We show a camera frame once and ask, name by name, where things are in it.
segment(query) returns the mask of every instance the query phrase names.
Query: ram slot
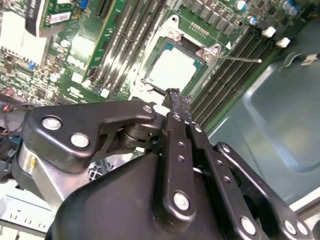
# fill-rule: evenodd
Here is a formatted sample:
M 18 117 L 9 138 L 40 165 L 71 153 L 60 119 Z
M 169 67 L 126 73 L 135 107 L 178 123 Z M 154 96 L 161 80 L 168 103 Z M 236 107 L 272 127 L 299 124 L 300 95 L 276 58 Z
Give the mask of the ram slot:
M 273 50 L 274 48 L 266 49 L 266 51 L 263 53 L 263 55 L 260 58 L 261 59 L 268 58 L 268 56 L 273 52 Z M 222 111 L 223 108 L 226 107 L 226 105 L 235 97 L 235 94 L 241 91 L 243 85 L 252 76 L 252 74 L 254 74 L 254 72 L 258 70 L 258 68 L 259 68 L 258 65 L 253 64 L 252 67 L 250 67 L 246 72 L 246 74 L 243 76 L 243 79 L 241 80 L 241 82 L 239 82 L 239 84 L 237 84 L 236 86 L 234 86 L 234 88 L 230 90 L 232 94 L 227 94 L 223 99 L 217 102 L 216 106 L 213 107 L 213 109 L 210 111 L 210 114 L 207 117 L 205 117 L 205 119 L 201 119 L 201 122 L 202 122 L 201 125 L 204 128 L 207 127 L 215 117 L 217 117 L 220 111 Z
M 135 21 L 135 17 L 137 16 L 144 2 L 140 1 L 138 4 L 135 3 L 136 1 L 134 0 L 127 3 L 122 15 L 123 22 L 119 25 L 118 29 L 116 30 L 116 34 L 114 34 L 113 38 L 111 39 L 110 45 L 105 51 L 101 64 L 96 71 L 95 85 L 98 87 L 103 85 L 103 75 L 106 72 L 109 72 L 110 68 L 117 60 L 117 54 L 124 46 L 126 38 L 130 34 L 130 30 L 134 25 L 133 23 Z
M 265 60 L 273 50 L 274 44 L 272 42 L 268 43 L 263 41 L 261 44 L 257 45 L 252 54 L 250 54 L 250 57 Z M 248 62 L 243 63 L 241 68 L 233 75 L 229 84 L 226 84 L 223 86 L 223 89 L 220 89 L 215 101 L 211 101 L 210 104 L 207 105 L 206 111 L 202 112 L 197 118 L 197 123 L 201 126 L 206 126 L 214 117 L 216 117 L 219 110 L 228 104 L 229 100 L 237 94 L 237 92 L 258 68 L 258 64 Z
M 251 58 L 251 54 L 258 47 L 258 44 L 260 43 L 261 43 L 261 40 L 259 42 L 255 41 L 254 44 L 246 45 L 245 50 L 240 54 L 240 56 L 243 58 Z M 211 87 L 209 89 L 208 91 L 209 97 L 203 99 L 201 105 L 192 113 L 193 116 L 195 116 L 195 118 L 193 118 L 194 121 L 197 121 L 198 118 L 204 113 L 204 111 L 207 110 L 209 105 L 216 99 L 217 95 L 224 88 L 224 86 L 227 85 L 231 79 L 233 79 L 235 74 L 238 74 L 239 69 L 244 64 L 245 63 L 241 61 L 233 61 L 232 63 L 230 63 L 230 67 L 227 68 L 226 72 L 223 72 L 221 75 L 217 75 L 216 79 L 212 79 L 216 82 L 216 84 L 214 85 L 214 87 Z
M 103 71 L 99 86 L 102 88 L 109 87 L 113 85 L 116 78 L 112 77 L 113 72 L 122 66 L 124 63 L 124 53 L 132 45 L 133 37 L 141 24 L 141 19 L 150 5 L 144 1 L 138 1 L 134 12 L 131 17 L 131 24 L 129 24 L 128 31 L 126 31 L 119 41 L 117 48 L 115 49 L 113 55 L 111 56 L 111 62 L 106 65 Z
M 230 53 L 230 56 L 240 57 L 243 56 L 244 50 L 252 43 L 252 40 L 256 37 L 253 28 L 249 29 L 246 34 L 242 37 L 241 41 L 237 47 Z M 210 81 L 203 87 L 201 92 L 197 97 L 192 101 L 191 113 L 195 114 L 195 111 L 203 101 L 206 99 L 206 96 L 210 94 L 211 90 L 218 84 L 218 81 L 223 78 L 223 76 L 229 72 L 229 69 L 235 64 L 235 61 L 224 60 L 220 67 L 216 70 L 214 75 L 211 77 Z
M 155 5 L 158 2 L 156 0 L 148 1 L 148 5 L 146 6 L 146 9 L 143 13 L 140 14 L 139 22 L 136 24 L 136 28 L 134 29 L 134 34 L 130 39 L 130 44 L 124 49 L 124 51 L 120 55 L 120 60 L 117 68 L 114 68 L 113 72 L 108 75 L 110 79 L 113 79 L 113 85 L 114 88 L 117 82 L 119 81 L 118 74 L 123 71 L 123 69 L 128 64 L 128 60 L 130 56 L 132 55 L 132 51 L 136 47 L 136 43 L 139 43 L 142 40 L 142 34 L 145 32 L 146 27 L 145 25 L 148 24 L 148 21 L 150 21 L 151 15 L 149 13 L 152 12 L 152 9 L 155 7 Z
M 117 83 L 114 85 L 114 94 L 116 95 L 121 87 L 123 86 L 127 75 L 129 73 L 129 70 L 133 67 L 134 63 L 137 61 L 137 57 L 139 56 L 139 53 L 141 52 L 141 49 L 144 47 L 146 42 L 148 41 L 148 37 L 150 35 L 150 32 L 152 32 L 155 29 L 155 25 L 158 22 L 157 19 L 159 19 L 162 9 L 166 4 L 166 0 L 158 1 L 157 5 L 155 5 L 152 8 L 151 15 L 147 15 L 146 22 L 148 23 L 147 26 L 143 26 L 141 29 L 141 34 L 139 36 L 139 41 L 136 41 L 134 45 L 131 48 L 131 51 L 129 52 L 130 60 L 127 64 L 124 64 L 123 71 L 121 76 L 119 77 Z

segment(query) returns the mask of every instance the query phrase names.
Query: white sticker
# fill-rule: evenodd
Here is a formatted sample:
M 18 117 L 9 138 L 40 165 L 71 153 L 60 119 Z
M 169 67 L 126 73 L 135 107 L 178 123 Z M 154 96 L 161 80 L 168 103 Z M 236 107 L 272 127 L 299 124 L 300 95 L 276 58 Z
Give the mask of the white sticker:
M 50 24 L 56 24 L 56 23 L 60 23 L 66 20 L 69 20 L 71 17 L 71 12 L 63 12 L 63 13 L 58 13 L 58 14 L 54 14 L 50 16 Z
M 310 65 L 314 62 L 314 60 L 317 60 L 317 54 L 308 55 L 305 58 L 305 60 L 301 63 L 301 66 Z

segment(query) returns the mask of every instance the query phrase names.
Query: screw hole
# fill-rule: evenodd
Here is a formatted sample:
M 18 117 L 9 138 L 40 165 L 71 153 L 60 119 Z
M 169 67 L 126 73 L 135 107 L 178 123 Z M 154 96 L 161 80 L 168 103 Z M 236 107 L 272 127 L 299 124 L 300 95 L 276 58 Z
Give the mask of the screw hole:
M 228 184 L 230 183 L 230 178 L 229 178 L 229 177 L 225 176 L 225 177 L 224 177 L 224 180 L 225 180 Z
M 158 136 L 153 136 L 150 141 L 152 144 L 157 144 L 159 142 L 160 138 Z
M 178 160 L 180 163 L 184 163 L 185 162 L 185 158 L 183 156 L 178 156 Z

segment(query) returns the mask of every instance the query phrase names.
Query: white connector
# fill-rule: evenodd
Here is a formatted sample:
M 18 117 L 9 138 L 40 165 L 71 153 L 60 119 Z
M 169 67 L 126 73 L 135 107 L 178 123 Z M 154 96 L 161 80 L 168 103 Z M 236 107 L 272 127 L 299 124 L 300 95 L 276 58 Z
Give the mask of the white connector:
M 271 38 L 276 32 L 276 29 L 273 26 L 268 27 L 266 30 L 262 31 L 262 35 Z
M 282 38 L 281 40 L 276 42 L 276 45 L 279 48 L 285 49 L 286 47 L 288 47 L 289 43 L 291 42 L 291 40 L 287 37 Z

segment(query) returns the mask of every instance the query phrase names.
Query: metal screw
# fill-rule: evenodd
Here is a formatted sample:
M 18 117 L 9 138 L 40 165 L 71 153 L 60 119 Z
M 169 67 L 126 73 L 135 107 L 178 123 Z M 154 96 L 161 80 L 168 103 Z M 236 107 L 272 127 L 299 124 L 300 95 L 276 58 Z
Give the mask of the metal screw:
M 198 133 L 201 133 L 202 132 L 202 129 L 199 127 L 199 126 L 195 126 L 195 130 L 198 132 Z
M 226 145 L 222 145 L 222 148 L 225 152 L 230 153 L 230 149 Z
M 203 54 L 203 59 L 209 61 L 212 58 L 212 55 L 208 52 Z
M 185 162 L 185 158 L 183 156 L 178 156 L 178 160 L 180 163 L 184 163 Z
M 173 201 L 180 210 L 185 211 L 188 210 L 190 207 L 190 202 L 187 196 L 184 195 L 182 192 L 175 192 L 173 195 Z
M 85 148 L 89 145 L 89 138 L 83 133 L 75 133 L 71 136 L 70 141 L 79 148 Z
M 306 235 L 306 236 L 308 235 L 308 230 L 305 228 L 305 226 L 301 222 L 297 221 L 296 222 L 296 226 L 298 227 L 299 231 L 303 235 Z
M 58 130 L 61 128 L 61 122 L 54 117 L 47 117 L 43 119 L 42 125 L 49 130 Z
M 143 110 L 145 110 L 148 114 L 152 113 L 152 108 L 148 105 L 144 105 Z
M 224 180 L 225 180 L 228 184 L 230 183 L 230 178 L 229 178 L 229 177 L 225 176 L 225 177 L 224 177 Z
M 184 148 L 184 147 L 186 146 L 182 141 L 180 141 L 180 142 L 178 143 L 178 145 L 179 145 L 179 147 L 181 147 L 181 148 Z
M 174 115 L 173 115 L 173 118 L 174 118 L 175 120 L 177 120 L 178 122 L 181 121 L 181 118 L 180 118 L 180 116 L 179 116 L 178 114 L 174 114 Z
M 284 220 L 284 225 L 285 228 L 288 230 L 289 233 L 291 233 L 292 235 L 296 235 L 297 231 L 295 229 L 295 227 L 287 220 Z
M 255 225 L 250 221 L 249 218 L 243 216 L 241 217 L 240 221 L 241 221 L 242 227 L 248 234 L 251 234 L 251 235 L 256 234 Z

